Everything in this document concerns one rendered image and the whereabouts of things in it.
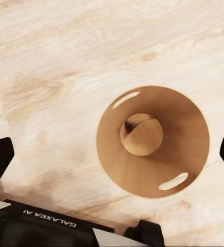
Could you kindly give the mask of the trash can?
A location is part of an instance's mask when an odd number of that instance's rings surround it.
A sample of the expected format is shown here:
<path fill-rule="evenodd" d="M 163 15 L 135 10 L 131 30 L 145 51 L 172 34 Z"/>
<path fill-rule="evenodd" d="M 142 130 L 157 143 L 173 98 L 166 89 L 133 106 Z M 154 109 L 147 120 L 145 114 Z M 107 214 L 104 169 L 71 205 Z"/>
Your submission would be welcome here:
<path fill-rule="evenodd" d="M 171 87 L 142 85 L 106 107 L 95 149 L 105 175 L 118 188 L 140 198 L 162 199 L 199 178 L 209 159 L 211 136 L 204 114 L 190 97 Z M 188 176 L 181 184 L 159 188 L 184 173 Z"/>

